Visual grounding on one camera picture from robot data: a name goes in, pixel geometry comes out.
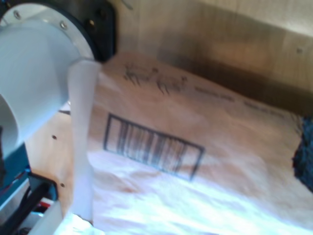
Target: white plastic tube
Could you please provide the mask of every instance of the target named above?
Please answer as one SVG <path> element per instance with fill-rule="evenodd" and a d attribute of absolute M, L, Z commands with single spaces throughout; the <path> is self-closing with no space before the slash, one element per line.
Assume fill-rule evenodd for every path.
<path fill-rule="evenodd" d="M 0 125 L 7 156 L 68 100 L 67 70 L 78 49 L 48 23 L 29 20 L 0 32 Z"/>

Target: metal screw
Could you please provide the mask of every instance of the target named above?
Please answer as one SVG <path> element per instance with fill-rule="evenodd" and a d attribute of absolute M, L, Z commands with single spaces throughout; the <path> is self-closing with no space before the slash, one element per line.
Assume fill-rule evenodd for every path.
<path fill-rule="evenodd" d="M 93 21 L 93 20 L 89 20 L 89 25 L 90 25 L 91 27 L 94 27 L 94 21 Z"/>
<path fill-rule="evenodd" d="M 20 15 L 20 13 L 19 13 L 17 10 L 13 11 L 13 14 L 14 14 L 14 17 L 15 17 L 16 19 L 18 19 L 18 20 L 21 19 L 21 15 Z"/>
<path fill-rule="evenodd" d="M 64 21 L 60 22 L 60 27 L 64 30 L 67 30 L 67 24 Z"/>

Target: plywood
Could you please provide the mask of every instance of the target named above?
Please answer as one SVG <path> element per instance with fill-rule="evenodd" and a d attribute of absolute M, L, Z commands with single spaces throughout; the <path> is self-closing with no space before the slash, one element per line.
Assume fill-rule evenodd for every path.
<path fill-rule="evenodd" d="M 118 51 L 138 51 L 248 97 L 312 113 L 312 1 L 111 3 Z"/>
<path fill-rule="evenodd" d="M 57 183 L 62 211 L 66 214 L 73 198 L 73 144 L 70 116 L 57 113 L 26 141 L 26 149 L 32 172 Z"/>

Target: screw head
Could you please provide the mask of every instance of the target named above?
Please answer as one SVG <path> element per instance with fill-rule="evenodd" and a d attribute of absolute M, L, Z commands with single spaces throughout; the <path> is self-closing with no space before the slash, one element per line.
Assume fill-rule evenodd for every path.
<path fill-rule="evenodd" d="M 64 21 L 60 22 L 60 27 L 64 30 L 67 30 L 67 24 Z"/>
<path fill-rule="evenodd" d="M 13 15 L 14 15 L 14 17 L 15 17 L 16 19 L 18 19 L 18 20 L 21 19 L 21 15 L 20 15 L 20 13 L 19 13 L 17 10 L 13 11 Z"/>

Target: barcode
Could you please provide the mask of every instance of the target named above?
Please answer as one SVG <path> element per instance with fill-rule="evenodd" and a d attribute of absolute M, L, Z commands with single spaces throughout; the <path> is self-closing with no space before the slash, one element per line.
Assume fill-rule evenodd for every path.
<path fill-rule="evenodd" d="M 109 114 L 104 149 L 185 180 L 194 177 L 204 148 Z"/>

